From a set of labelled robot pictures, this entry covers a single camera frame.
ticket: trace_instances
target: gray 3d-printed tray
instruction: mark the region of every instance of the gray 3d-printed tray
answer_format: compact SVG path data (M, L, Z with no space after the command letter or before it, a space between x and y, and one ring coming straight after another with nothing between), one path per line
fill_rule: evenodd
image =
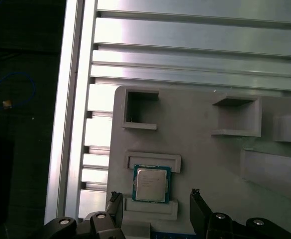
M187 233L190 192L199 188L215 212L240 223L264 217L291 232L291 199L243 180L246 148L291 157L274 141L274 117L291 114L291 98L119 87L115 93L107 197L122 192L124 220L159 232ZM169 204L133 202L133 165L172 168Z

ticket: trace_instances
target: rectangular opening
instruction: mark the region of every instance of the rectangular opening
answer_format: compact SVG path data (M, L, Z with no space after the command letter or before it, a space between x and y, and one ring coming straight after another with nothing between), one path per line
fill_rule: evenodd
M126 89L122 127L156 130L159 91Z
M260 99L225 96L217 101L217 129L212 134L261 136Z
M159 94L145 92L128 92L126 122L155 123L153 120L154 106Z

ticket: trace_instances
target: metal surface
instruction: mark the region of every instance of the metal surface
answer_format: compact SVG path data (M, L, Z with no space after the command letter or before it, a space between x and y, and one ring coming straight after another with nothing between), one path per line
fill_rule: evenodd
M254 220L254 223L259 225L259 226L263 226L265 223L259 219Z
M105 210L106 192L81 190L79 218L85 218L91 212Z
M113 65L113 66L137 66L153 67L178 70L200 70L237 74L250 74L260 76L281 76L291 77L291 61L283 59L262 59L250 57L234 57L215 54L199 54L182 52L162 52L150 51L150 53L124 52L123 49L111 51L95 50L93 51L93 64ZM97 90L103 90L102 87L93 86L93 93L98 97L101 93Z
M83 0L67 1L52 133L44 223L64 215L72 107Z
M177 71L145 67L92 65L91 76L291 91L291 78L247 74L238 75L206 71Z
M65 215L69 215L75 219L78 218L79 212L79 193L82 163L81 160L83 156L83 143L88 100L87 94L90 72L90 56L93 43L92 39L94 37L96 9L96 0L85 1L83 26L81 30L81 43L65 207Z
M291 56L291 30L181 22L97 18L95 43Z
M99 0L98 10L291 22L291 0Z
M107 170L83 168L82 182L106 184L107 183Z
M112 117L87 119L85 146L110 147Z
M109 156L84 154L83 166L91 168L107 169L109 165Z
M226 218L225 215L224 215L224 214L221 214L221 213L216 214L216 217L217 217L218 219L225 219L225 218Z

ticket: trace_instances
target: rectangular slot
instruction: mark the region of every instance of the rectangular slot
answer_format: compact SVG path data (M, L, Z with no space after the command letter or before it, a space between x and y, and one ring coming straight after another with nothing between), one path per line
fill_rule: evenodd
M261 98L226 94L213 105L218 113L213 135L261 136Z
M135 164L171 167L172 172L180 173L181 156L160 153L143 153L128 151L125 156L125 167L134 169Z
M159 91L126 89L122 127L156 130L153 121Z

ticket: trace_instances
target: gray plastic block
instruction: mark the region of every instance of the gray plastic block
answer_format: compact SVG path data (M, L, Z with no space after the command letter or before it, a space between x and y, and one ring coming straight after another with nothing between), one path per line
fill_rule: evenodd
M194 234L189 195L192 188L199 188L215 212L224 212L241 224L252 217L267 218L291 232L291 199L248 183L240 174L241 149L262 149L278 155L291 151L291 144L281 147L281 143L272 142L273 116L291 113L291 97L261 96L262 137L254 140L211 137L221 107L212 104L223 93L194 89L160 88L158 101L145 102L148 108L143 108L146 116L143 122L157 124L157 131L122 128L126 88L132 86L121 86L115 92L107 199L112 191L132 197L134 170L126 169L127 151L182 156L181 172L173 173L171 179L170 198L178 202L177 220L143 220L141 214L132 218L133 211L125 212L131 220L150 222L157 232Z
M212 135L261 137L260 97L224 94L213 106L217 107L218 121Z
M156 130L156 123L146 122L148 109L153 102L158 101L159 90L125 89L124 114L121 126L123 128L139 128Z
M167 166L172 169L172 172L179 173L181 171L181 156L127 151L125 156L125 168L134 169L135 164Z
M150 239L151 224L146 222L123 221L121 230L126 239Z
M169 203L147 203L132 201L132 198L123 199L123 216L127 220L143 221L177 220L178 202L170 200Z
M291 114L274 117L274 140L291 142Z
M242 150L242 178L291 198L291 158Z

